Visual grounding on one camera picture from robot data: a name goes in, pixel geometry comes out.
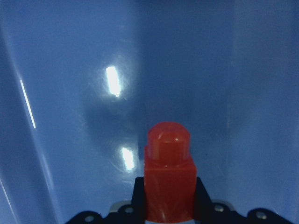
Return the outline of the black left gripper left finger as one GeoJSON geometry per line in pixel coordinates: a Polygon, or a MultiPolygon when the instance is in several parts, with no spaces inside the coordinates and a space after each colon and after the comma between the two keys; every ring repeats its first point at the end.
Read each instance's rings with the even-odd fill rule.
{"type": "Polygon", "coordinates": [[[146,197],[144,190],[144,178],[135,179],[131,205],[133,208],[133,218],[136,222],[145,222],[146,220],[146,197]]]}

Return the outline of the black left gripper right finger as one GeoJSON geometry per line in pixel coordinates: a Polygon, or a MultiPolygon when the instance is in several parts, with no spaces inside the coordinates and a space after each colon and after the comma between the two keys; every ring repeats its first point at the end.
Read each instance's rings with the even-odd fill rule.
{"type": "Polygon", "coordinates": [[[194,219],[197,221],[212,220],[212,201],[199,177],[196,179],[194,219]]]}

